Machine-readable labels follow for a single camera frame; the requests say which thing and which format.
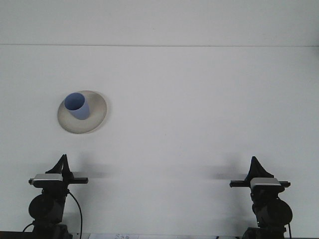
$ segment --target white plate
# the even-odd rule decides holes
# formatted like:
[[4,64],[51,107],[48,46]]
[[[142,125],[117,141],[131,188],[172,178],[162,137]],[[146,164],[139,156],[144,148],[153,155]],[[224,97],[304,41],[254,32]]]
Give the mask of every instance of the white plate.
[[79,91],[88,101],[90,116],[80,120],[74,117],[64,106],[64,101],[58,109],[58,121],[62,128],[71,133],[88,133],[96,129],[105,119],[106,102],[104,98],[93,91]]

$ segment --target cup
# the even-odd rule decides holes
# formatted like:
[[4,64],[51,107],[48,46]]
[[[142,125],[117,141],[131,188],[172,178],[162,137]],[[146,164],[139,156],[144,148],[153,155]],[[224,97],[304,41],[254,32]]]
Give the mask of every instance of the cup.
[[85,120],[90,116],[88,102],[83,94],[75,92],[64,99],[65,108],[77,119]]

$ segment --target horizontal line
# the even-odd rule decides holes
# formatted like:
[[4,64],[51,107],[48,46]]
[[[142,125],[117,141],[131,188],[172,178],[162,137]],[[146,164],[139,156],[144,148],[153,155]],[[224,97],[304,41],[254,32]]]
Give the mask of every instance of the horizontal line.
[[113,46],[113,47],[319,47],[318,46],[287,46],[287,45],[107,45],[107,44],[7,44],[1,46]]

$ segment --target white backdrop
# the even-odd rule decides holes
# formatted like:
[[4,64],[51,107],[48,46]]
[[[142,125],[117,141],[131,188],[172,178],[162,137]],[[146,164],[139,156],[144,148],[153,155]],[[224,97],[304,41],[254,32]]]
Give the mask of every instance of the white backdrop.
[[0,0],[0,44],[318,46],[318,0]]
[[[256,226],[244,179],[257,156],[292,185],[296,237],[317,237],[319,48],[2,46],[0,229],[32,221],[27,181],[67,153],[86,233],[242,235]],[[107,118],[75,135],[64,97],[100,92]],[[79,229],[67,199],[64,222]]]

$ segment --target cable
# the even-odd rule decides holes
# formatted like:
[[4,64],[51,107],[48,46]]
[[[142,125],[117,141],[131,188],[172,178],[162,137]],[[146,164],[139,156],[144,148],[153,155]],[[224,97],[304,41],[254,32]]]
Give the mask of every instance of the cable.
[[25,232],[25,230],[26,230],[28,227],[32,226],[32,225],[33,225],[33,223],[30,223],[28,226],[26,226],[26,227],[23,229],[22,232]]
[[292,239],[291,237],[291,228],[290,228],[290,223],[288,223],[288,228],[289,228],[289,238]]
[[81,230],[80,230],[80,239],[82,238],[82,227],[83,227],[83,216],[82,216],[82,210],[81,210],[81,207],[80,207],[80,204],[78,202],[78,200],[76,200],[76,198],[73,196],[73,194],[70,192],[70,190],[68,189],[68,194],[71,195],[71,197],[75,200],[76,204],[78,205],[79,207],[79,210],[80,210],[80,217],[81,217]]

